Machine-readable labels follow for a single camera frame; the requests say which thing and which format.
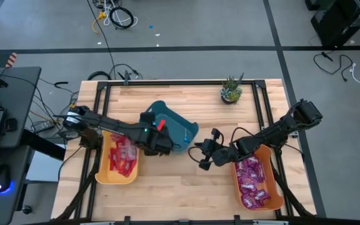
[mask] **orange tray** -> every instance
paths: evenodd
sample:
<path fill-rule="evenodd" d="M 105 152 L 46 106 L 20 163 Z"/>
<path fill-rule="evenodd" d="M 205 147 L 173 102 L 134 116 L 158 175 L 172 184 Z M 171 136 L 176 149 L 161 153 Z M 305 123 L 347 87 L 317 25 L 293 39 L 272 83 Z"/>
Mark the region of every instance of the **orange tray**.
<path fill-rule="evenodd" d="M 261 145 L 261 147 L 254 153 L 255 156 L 260 160 L 262 163 L 263 173 L 265 175 L 265 180 L 262 183 L 257 184 L 258 189 L 264 189 L 270 194 L 270 199 L 267 199 L 263 202 L 263 206 L 256 209 L 248 209 L 243 205 L 243 202 L 241 201 L 241 196 L 243 195 L 241 191 L 239 190 L 238 186 L 238 179 L 237 179 L 237 173 L 236 173 L 236 164 L 233 163 L 232 167 L 232 175 L 234 178 L 234 182 L 236 183 L 236 194 L 237 198 L 240 201 L 240 204 L 250 211 L 264 211 L 264 210 L 276 210 L 281 208 L 281 206 L 284 204 L 284 198 L 278 194 L 278 190 L 276 187 L 276 182 L 274 180 L 272 166 L 270 164 L 270 156 L 271 156 L 271 150 L 269 147 L 265 145 Z"/>
<path fill-rule="evenodd" d="M 116 147 L 116 142 L 111 139 L 111 132 L 102 131 L 104 143 L 102 145 L 101 164 L 99 171 L 95 174 L 95 179 L 100 184 L 129 184 L 133 182 L 138 175 L 139 149 L 137 148 L 137 163 L 129 177 L 124 177 L 118 171 L 109 170 L 109 152 L 112 147 Z"/>

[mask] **black metal frame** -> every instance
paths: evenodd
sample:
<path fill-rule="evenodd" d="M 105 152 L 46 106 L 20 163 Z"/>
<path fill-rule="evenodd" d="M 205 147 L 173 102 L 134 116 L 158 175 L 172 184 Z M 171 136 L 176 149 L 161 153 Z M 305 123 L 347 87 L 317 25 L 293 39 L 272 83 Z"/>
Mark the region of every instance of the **black metal frame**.
<path fill-rule="evenodd" d="M 159 86 L 159 85 L 221 85 L 222 80 L 173 80 L 173 81 L 129 81 L 130 86 Z M 263 113 L 261 108 L 261 103 L 259 100 L 259 94 L 258 94 L 258 88 L 262 89 L 262 96 L 264 99 L 265 109 L 267 112 L 267 118 L 269 120 L 269 124 L 273 124 L 273 115 L 269 103 L 269 97 L 268 92 L 266 90 L 266 83 L 265 80 L 243 80 L 241 84 L 248 84 L 252 87 L 252 95 L 254 97 L 256 112 L 257 112 L 257 119 L 259 123 L 260 129 L 264 127 L 264 119 L 263 119 Z M 111 93 L 111 88 L 113 86 L 125 86 L 124 82 L 122 81 L 99 81 L 97 83 L 97 92 L 96 97 L 94 100 L 94 112 L 98 111 L 99 102 L 101 99 L 101 93 L 103 89 L 106 89 L 105 91 L 105 98 L 104 98 L 104 105 L 102 108 L 102 115 L 107 116 L 108 113 L 108 106 L 109 106 L 109 97 Z M 276 153 L 276 161 L 278 166 L 278 171 L 282 179 L 286 182 L 284 167 L 283 167 L 283 160 L 281 159 L 281 154 L 279 154 L 279 151 Z M 88 165 L 90 160 L 91 150 L 87 149 L 86 155 L 84 157 L 84 164 L 81 171 L 81 180 L 80 185 L 81 187 L 84 184 L 84 180 L 87 177 L 88 173 Z M 88 199 L 88 205 L 87 205 L 87 215 L 86 219 L 92 219 L 93 216 L 93 207 L 94 207 L 94 200 L 95 200 L 95 194 L 96 194 L 96 180 L 94 180 L 91 183 L 91 189 L 90 189 L 90 195 Z M 288 216 L 293 216 L 293 208 L 288 201 L 287 197 L 285 196 L 285 203 L 286 203 L 286 211 Z M 80 201 L 79 205 L 77 206 L 74 218 L 79 219 L 80 213 L 81 213 L 81 205 L 82 201 Z M 279 218 L 282 216 L 281 210 L 278 209 L 275 211 L 276 217 Z M 252 224 L 251 220 L 240 220 L 239 216 L 234 217 L 234 220 L 225 220 L 225 221 L 193 221 L 193 224 Z M 140 224 L 167 224 L 167 223 L 177 223 L 179 224 L 179 221 L 143 221 L 143 222 L 137 222 Z"/>

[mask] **black desk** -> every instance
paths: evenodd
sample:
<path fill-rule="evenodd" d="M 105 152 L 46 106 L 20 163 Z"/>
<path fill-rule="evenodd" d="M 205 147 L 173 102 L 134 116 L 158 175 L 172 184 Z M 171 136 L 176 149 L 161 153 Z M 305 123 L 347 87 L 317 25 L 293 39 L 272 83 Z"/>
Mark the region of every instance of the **black desk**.
<path fill-rule="evenodd" d="M 13 67 L 5 70 L 4 75 L 25 79 L 37 85 L 40 67 Z M 65 150 L 24 129 L 35 87 L 26 81 L 12 77 L 1 77 L 9 84 L 0 88 L 0 104 L 7 109 L 6 118 L 17 120 L 17 130 L 2 132 L 0 135 L 0 164 L 8 164 L 11 168 L 13 188 L 0 194 L 0 224 L 11 222 L 15 210 L 21 209 L 26 185 L 26 177 L 31 153 L 40 151 L 56 159 L 63 160 Z"/>

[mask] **wooden tabletop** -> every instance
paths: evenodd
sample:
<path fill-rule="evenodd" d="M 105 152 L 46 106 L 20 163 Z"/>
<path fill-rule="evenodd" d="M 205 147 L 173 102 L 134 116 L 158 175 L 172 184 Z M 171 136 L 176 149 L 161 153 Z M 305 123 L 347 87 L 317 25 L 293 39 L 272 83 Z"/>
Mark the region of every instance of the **wooden tabletop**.
<path fill-rule="evenodd" d="M 78 106 L 93 108 L 96 85 L 96 81 L 82 82 Z M 273 118 L 277 121 L 289 109 L 283 84 L 280 79 L 267 79 L 266 86 Z M 229 142 L 232 131 L 238 126 L 253 133 L 258 132 L 251 86 L 243 85 L 239 102 L 230 106 L 220 100 L 220 89 L 220 85 L 115 86 L 111 89 L 107 115 L 127 123 L 136 123 L 141 112 L 154 101 L 163 100 L 170 109 L 199 124 L 194 141 L 202 142 L 209 138 L 212 128 L 224 134 L 224 143 Z M 259 98 L 268 125 L 260 91 Z M 104 91 L 99 113 L 102 113 L 103 99 Z M 245 135 L 238 131 L 235 138 Z M 65 159 L 78 148 L 78 143 L 78 139 L 69 142 Z M 297 139 L 290 139 L 288 144 L 299 148 Z M 288 186 L 304 207 L 315 213 L 301 154 L 287 146 L 282 151 Z M 203 158 L 199 151 L 192 154 L 195 158 Z M 52 218 L 63 212 L 78 191 L 83 159 L 84 149 L 62 168 Z M 190 160 L 187 153 L 162 157 L 140 154 L 139 176 L 133 183 L 122 186 L 97 185 L 92 220 L 123 221 L 125 216 L 131 216 L 132 221 L 223 220 L 234 219 L 237 214 L 241 219 L 275 218 L 274 211 L 252 212 L 243 209 L 236 198 L 230 166 L 212 165 L 209 171 L 203 171 Z M 88 192 L 83 199 L 82 216 L 86 214 L 87 202 Z"/>

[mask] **small plant pot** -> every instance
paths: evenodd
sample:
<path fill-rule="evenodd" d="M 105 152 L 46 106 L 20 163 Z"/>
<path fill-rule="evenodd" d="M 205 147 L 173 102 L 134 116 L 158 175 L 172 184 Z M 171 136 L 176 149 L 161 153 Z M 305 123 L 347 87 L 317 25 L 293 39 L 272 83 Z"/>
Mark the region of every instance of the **small plant pot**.
<path fill-rule="evenodd" d="M 230 100 L 227 100 L 225 97 L 223 96 L 220 96 L 222 101 L 225 103 L 225 104 L 234 104 L 236 103 L 237 101 L 230 101 Z"/>

